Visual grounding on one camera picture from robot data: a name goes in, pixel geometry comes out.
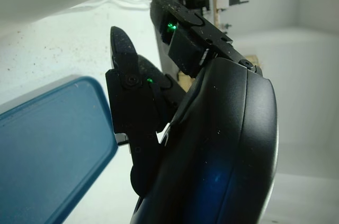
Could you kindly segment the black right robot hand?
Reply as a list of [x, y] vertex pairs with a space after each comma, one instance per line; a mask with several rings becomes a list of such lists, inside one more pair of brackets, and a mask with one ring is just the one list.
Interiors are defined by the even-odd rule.
[[232, 40], [173, 0], [150, 17], [188, 91], [110, 31], [105, 74], [113, 130], [128, 145], [139, 199], [132, 223], [258, 223], [273, 189], [278, 119], [272, 83]]

